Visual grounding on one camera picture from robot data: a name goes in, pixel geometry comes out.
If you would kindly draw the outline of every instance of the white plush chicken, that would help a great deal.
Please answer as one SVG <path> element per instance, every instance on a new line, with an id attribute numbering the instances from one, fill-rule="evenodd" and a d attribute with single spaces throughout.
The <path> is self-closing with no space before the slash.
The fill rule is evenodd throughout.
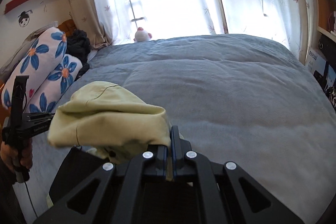
<path id="1" fill-rule="evenodd" d="M 137 32 L 135 33 L 135 38 L 134 38 L 134 42 L 145 42 L 145 41 L 149 41 L 152 39 L 152 34 L 145 31 L 142 27 L 139 27 Z"/>

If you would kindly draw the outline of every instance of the yellow fabric fold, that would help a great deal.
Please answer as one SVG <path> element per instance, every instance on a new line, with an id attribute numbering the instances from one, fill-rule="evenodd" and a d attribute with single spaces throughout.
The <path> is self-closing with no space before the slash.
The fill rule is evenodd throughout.
<path id="1" fill-rule="evenodd" d="M 56 147 L 90 145 L 129 160 L 149 144 L 170 146 L 163 107 L 146 104 L 119 85 L 96 81 L 76 91 L 57 108 L 48 142 Z"/>

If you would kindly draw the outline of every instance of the round metal bolt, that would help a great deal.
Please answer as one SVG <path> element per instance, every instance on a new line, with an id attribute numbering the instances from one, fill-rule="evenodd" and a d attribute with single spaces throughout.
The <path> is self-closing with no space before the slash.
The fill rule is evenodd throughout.
<path id="1" fill-rule="evenodd" d="M 154 154 L 150 151 L 146 151 L 144 153 L 142 153 L 142 156 L 145 158 L 145 159 L 150 159 L 154 156 Z"/>
<path id="2" fill-rule="evenodd" d="M 197 153 L 195 151 L 188 151 L 186 155 L 188 158 L 193 159 L 193 158 L 196 158 Z"/>
<path id="3" fill-rule="evenodd" d="M 113 169 L 113 167 L 114 167 L 114 165 L 110 162 L 106 162 L 106 163 L 103 164 L 103 169 L 105 171 L 110 171 L 110 170 Z"/>
<path id="4" fill-rule="evenodd" d="M 237 165 L 234 162 L 229 161 L 226 163 L 225 167 L 229 170 L 234 170 L 237 168 Z"/>

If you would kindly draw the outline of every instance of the human hand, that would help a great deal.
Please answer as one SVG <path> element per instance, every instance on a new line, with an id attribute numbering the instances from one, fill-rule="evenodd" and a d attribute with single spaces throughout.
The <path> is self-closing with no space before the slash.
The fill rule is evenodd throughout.
<path id="1" fill-rule="evenodd" d="M 22 166 L 30 169 L 33 166 L 33 146 L 32 146 L 32 139 L 28 140 L 28 146 L 22 150 L 22 158 L 20 163 Z M 17 157 L 18 151 L 17 149 L 5 144 L 5 142 L 1 143 L 0 149 L 0 157 L 4 164 L 14 173 L 14 166 L 13 166 L 13 159 Z"/>

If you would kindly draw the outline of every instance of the gray bedspread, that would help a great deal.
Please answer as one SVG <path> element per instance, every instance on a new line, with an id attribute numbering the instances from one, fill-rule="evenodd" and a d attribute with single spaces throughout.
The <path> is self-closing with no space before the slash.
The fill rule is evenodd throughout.
<path id="1" fill-rule="evenodd" d="M 172 38 L 104 48 L 90 66 L 58 105 L 92 81 L 116 83 L 164 107 L 195 151 L 238 163 L 306 224 L 332 200 L 336 114 L 281 44 L 237 34 Z M 34 141 L 28 186 L 41 188 L 32 190 L 38 213 L 67 151 L 47 147 L 43 135 Z M 31 214 L 27 198 L 20 202 Z"/>

